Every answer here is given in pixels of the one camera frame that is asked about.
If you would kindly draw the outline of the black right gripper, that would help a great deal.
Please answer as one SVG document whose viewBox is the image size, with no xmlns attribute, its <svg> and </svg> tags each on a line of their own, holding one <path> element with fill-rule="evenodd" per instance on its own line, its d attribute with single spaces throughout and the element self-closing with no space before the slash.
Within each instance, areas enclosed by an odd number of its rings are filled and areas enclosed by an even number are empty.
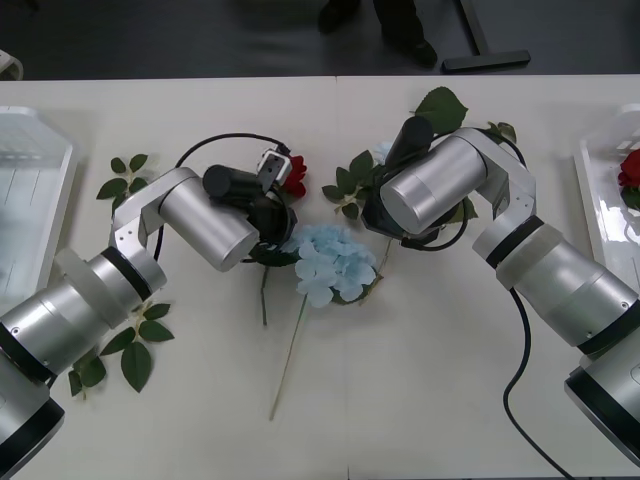
<svg viewBox="0 0 640 480">
<path fill-rule="evenodd" d="M 365 228 L 385 237 L 402 240 L 404 230 L 393 220 L 381 199 L 380 187 L 373 187 L 364 203 L 361 220 Z"/>
</svg>

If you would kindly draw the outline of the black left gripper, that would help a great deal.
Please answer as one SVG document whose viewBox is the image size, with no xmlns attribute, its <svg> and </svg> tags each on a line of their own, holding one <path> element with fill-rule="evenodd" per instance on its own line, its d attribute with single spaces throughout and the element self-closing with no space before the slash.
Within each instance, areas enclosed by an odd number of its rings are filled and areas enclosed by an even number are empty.
<svg viewBox="0 0 640 480">
<path fill-rule="evenodd" d="M 269 192 L 250 205 L 248 220 L 258 230 L 261 243 L 283 246 L 293 232 L 297 217 L 279 192 Z"/>
</svg>

